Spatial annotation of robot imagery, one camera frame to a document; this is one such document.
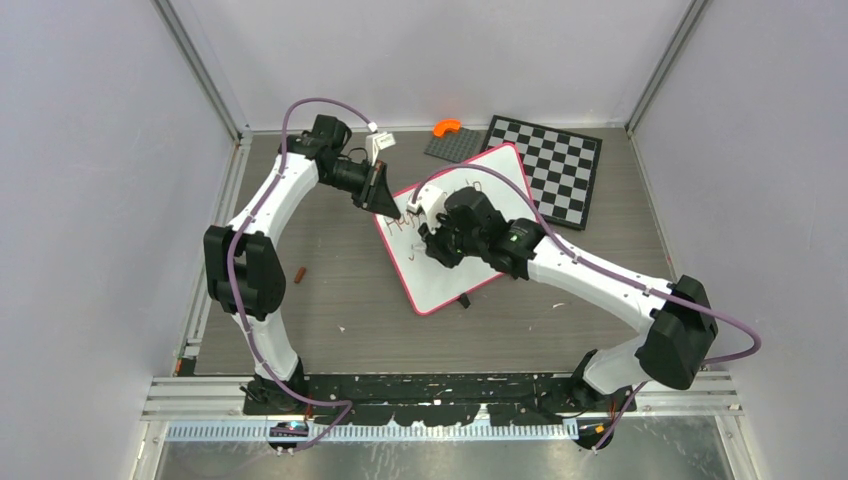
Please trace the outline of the red marker cap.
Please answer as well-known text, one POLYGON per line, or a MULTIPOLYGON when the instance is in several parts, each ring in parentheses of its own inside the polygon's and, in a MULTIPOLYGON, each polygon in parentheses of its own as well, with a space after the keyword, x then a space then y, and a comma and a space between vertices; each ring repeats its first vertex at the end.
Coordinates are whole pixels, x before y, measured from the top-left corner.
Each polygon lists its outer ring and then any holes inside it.
POLYGON ((295 277, 294 277, 294 283, 295 283, 295 284, 299 284, 299 283, 301 283, 301 282, 302 282, 302 280, 303 280, 303 278, 304 278, 304 276, 305 276, 305 274, 306 274, 306 272, 307 272, 307 269, 306 269, 305 267, 300 267, 300 268, 298 269, 298 271, 296 272, 296 275, 295 275, 295 277))

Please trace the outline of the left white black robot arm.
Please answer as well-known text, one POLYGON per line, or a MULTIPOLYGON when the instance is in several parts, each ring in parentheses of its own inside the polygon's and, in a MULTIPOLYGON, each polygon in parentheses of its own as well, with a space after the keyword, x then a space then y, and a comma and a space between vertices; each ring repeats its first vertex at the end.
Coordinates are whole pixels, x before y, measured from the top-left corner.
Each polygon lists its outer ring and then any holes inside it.
POLYGON ((244 209, 224 226, 210 226, 203 237, 209 296, 239 325, 254 360, 245 388, 260 404, 284 414, 298 412, 308 396, 300 357, 288 339, 281 315, 286 277, 277 244, 294 211, 318 185, 350 194, 355 207, 392 219, 401 216, 379 153, 395 145, 394 135, 370 124, 356 162, 344 149, 351 129, 328 115, 311 129, 286 135, 272 170, 244 209))

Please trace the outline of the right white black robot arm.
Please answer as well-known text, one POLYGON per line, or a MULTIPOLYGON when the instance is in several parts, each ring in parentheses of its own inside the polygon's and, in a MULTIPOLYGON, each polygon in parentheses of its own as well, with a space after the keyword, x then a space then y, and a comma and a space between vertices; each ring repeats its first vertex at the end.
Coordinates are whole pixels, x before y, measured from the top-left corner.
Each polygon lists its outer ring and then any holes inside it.
POLYGON ((573 403, 596 410, 619 389, 656 381, 687 390, 718 334, 703 285, 638 274, 585 252, 529 218, 506 219, 481 191, 447 194, 425 187, 406 209, 421 214, 426 254, 446 268, 478 258, 513 279, 569 292, 627 323, 637 335, 614 348, 591 350, 572 372, 573 403))

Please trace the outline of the orange curved plastic piece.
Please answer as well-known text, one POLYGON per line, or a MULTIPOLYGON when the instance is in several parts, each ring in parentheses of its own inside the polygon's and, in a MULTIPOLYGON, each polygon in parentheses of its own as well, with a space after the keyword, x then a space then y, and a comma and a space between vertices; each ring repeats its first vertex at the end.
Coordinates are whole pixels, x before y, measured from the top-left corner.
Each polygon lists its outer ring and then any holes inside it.
POLYGON ((447 118, 438 121, 432 128, 432 134, 436 138, 443 138, 447 134, 458 133, 462 123, 456 118, 447 118))

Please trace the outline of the grey lego baseplate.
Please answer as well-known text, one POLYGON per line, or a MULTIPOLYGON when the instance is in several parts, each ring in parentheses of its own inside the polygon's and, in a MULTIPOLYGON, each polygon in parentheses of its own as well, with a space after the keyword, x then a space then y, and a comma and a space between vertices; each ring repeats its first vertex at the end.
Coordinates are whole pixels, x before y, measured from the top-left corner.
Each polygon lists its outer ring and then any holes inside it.
POLYGON ((425 155, 451 163, 462 163, 477 154, 482 142, 482 133, 460 127, 457 131, 433 136, 423 150, 425 155))

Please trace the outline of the black white checkerboard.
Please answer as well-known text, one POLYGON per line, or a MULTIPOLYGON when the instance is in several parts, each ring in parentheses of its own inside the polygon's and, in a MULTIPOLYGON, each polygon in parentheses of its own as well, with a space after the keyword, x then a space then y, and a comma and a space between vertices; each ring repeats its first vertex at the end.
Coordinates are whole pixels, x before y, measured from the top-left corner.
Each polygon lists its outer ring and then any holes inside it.
POLYGON ((481 149, 517 149, 537 210, 552 224, 587 227, 602 141, 509 117, 492 117, 481 149))

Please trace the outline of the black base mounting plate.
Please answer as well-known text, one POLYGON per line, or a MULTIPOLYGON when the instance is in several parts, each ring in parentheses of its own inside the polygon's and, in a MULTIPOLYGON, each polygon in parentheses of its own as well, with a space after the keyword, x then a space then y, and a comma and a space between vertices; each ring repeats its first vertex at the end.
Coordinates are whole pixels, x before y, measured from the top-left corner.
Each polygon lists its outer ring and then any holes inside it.
POLYGON ((577 399, 558 373, 311 375, 295 381, 295 399, 259 376, 241 390, 246 415, 295 415, 328 426, 466 426, 486 413, 494 426, 554 425, 580 414, 615 416, 635 407, 622 387, 577 399))

